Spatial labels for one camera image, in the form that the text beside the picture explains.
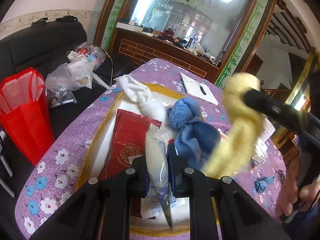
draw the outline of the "red packet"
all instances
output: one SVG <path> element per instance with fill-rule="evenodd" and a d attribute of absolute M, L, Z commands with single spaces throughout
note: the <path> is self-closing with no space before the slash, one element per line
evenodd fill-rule
<path fill-rule="evenodd" d="M 150 124 L 158 127 L 161 122 L 126 110 L 118 109 L 113 130 L 109 157 L 99 175 L 100 179 L 114 177 L 130 168 L 129 157 L 144 153 L 146 133 Z"/>

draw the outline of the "black sofa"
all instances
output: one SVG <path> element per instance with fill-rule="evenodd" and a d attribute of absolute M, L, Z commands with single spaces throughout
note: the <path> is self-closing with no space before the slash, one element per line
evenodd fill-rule
<path fill-rule="evenodd" d="M 33 26 L 11 34 L 0 40 L 0 81 L 30 66 L 44 78 L 59 65 L 69 62 L 67 51 L 87 41 L 83 26 L 75 18 L 72 21 L 41 21 Z M 129 73 L 132 62 L 121 55 L 112 55 L 113 77 Z M 109 83 L 111 61 L 107 59 L 99 68 L 101 78 Z M 53 133 L 57 138 L 71 122 L 81 114 L 106 89 L 93 83 L 92 89 L 81 88 L 74 91 L 77 104 L 69 104 L 49 109 Z M 14 216 L 17 199 L 34 166 L 19 152 L 11 140 L 6 142 L 4 157 L 13 170 L 9 177 L 0 162 L 0 178 L 15 192 L 12 198 L 0 186 L 0 239 L 25 239 Z"/>

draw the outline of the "yellow cloth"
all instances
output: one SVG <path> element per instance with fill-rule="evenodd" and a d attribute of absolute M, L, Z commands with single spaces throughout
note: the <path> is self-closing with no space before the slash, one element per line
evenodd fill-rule
<path fill-rule="evenodd" d="M 260 90 L 259 80 L 248 73 L 233 74 L 223 90 L 222 104 L 231 122 L 231 131 L 226 140 L 221 140 L 214 149 L 202 172 L 207 177 L 220 179 L 233 176 L 248 166 L 255 154 L 254 144 L 262 132 L 263 115 L 247 107 L 242 96 L 249 90 Z"/>

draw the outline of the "brick pattern panel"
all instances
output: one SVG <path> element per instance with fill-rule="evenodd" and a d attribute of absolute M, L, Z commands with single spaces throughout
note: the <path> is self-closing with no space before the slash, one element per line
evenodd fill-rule
<path fill-rule="evenodd" d="M 126 55 L 132 59 L 133 65 L 135 68 L 145 64 L 149 60 L 153 58 L 162 58 L 167 61 L 172 62 L 173 64 L 187 69 L 191 73 L 204 78 L 207 74 L 205 71 L 188 64 L 187 62 L 181 61 L 175 57 L 167 55 L 161 51 L 155 50 L 153 48 L 146 47 L 144 45 L 135 43 L 133 41 L 128 41 L 126 39 L 122 39 L 121 45 L 119 48 L 119 53 Z"/>

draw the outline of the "notebook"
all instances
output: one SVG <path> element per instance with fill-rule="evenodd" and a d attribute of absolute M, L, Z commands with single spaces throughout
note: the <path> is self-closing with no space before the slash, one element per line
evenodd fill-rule
<path fill-rule="evenodd" d="M 192 95 L 197 98 L 201 98 L 204 101 L 215 104 L 216 106 L 218 105 L 218 101 L 216 100 L 216 98 L 212 94 L 210 88 L 206 84 L 200 83 L 200 85 L 204 89 L 204 92 L 206 93 L 206 95 L 204 95 L 200 89 L 199 83 L 196 80 L 186 76 L 185 74 L 183 74 L 181 72 L 180 72 L 180 74 L 181 74 L 181 78 L 182 78 L 184 87 L 186 88 L 186 92 L 189 95 Z"/>

